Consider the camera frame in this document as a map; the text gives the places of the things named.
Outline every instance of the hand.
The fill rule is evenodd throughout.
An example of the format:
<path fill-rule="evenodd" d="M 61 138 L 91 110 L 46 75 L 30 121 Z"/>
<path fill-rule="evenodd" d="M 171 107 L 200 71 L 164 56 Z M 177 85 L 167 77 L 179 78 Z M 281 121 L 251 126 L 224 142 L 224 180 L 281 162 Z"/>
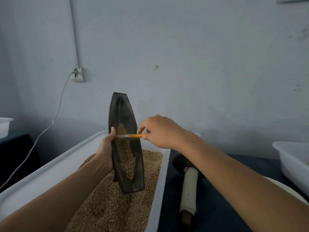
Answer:
<path fill-rule="evenodd" d="M 137 134 L 142 133 L 145 128 L 147 129 L 147 134 L 145 134 L 143 139 L 164 149 L 177 150 L 181 140 L 188 132 L 170 118 L 160 115 L 148 117 L 141 122 L 137 129 Z"/>
<path fill-rule="evenodd" d="M 96 155 L 93 159 L 100 161 L 107 171 L 110 173 L 113 170 L 112 160 L 112 140 L 116 136 L 116 129 L 112 127 L 111 133 L 102 139 Z"/>

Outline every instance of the forearm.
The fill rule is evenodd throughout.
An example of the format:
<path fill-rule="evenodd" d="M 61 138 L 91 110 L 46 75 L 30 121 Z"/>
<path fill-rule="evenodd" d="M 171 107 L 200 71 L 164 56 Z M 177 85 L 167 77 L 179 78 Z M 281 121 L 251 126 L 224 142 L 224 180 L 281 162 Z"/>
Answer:
<path fill-rule="evenodd" d="M 79 206 L 107 174 L 106 168 L 92 159 L 5 218 L 0 231 L 64 231 Z"/>
<path fill-rule="evenodd" d="M 309 207 L 191 132 L 179 149 L 253 231 L 307 231 Z"/>

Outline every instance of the paintbrush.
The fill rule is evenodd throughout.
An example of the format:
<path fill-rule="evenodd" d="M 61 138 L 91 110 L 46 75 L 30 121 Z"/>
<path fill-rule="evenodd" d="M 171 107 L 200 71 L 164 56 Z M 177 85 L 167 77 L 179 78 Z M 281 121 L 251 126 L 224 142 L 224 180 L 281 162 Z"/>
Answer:
<path fill-rule="evenodd" d="M 142 138 L 145 134 L 123 134 L 123 135 L 116 135 L 117 139 L 128 139 L 128 138 Z"/>

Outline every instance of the power plug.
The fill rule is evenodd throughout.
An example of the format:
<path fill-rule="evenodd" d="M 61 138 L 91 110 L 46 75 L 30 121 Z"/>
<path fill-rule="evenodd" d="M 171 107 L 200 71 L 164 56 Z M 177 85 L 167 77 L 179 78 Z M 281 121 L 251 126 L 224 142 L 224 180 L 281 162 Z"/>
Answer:
<path fill-rule="evenodd" d="M 83 68 L 74 68 L 73 71 L 71 71 L 72 74 L 74 74 L 74 79 L 72 81 L 75 82 L 84 82 L 83 78 Z"/>

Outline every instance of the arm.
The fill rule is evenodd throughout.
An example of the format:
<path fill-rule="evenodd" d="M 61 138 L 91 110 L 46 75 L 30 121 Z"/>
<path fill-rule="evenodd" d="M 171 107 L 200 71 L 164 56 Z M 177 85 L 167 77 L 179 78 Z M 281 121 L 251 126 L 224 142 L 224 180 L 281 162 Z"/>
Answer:
<path fill-rule="evenodd" d="M 137 133 L 185 155 L 254 231 L 308 231 L 309 206 L 260 174 L 210 146 L 167 117 L 143 121 Z"/>
<path fill-rule="evenodd" d="M 0 231 L 64 231 L 79 206 L 112 171 L 111 141 L 101 141 L 95 157 L 76 172 L 0 222 Z"/>

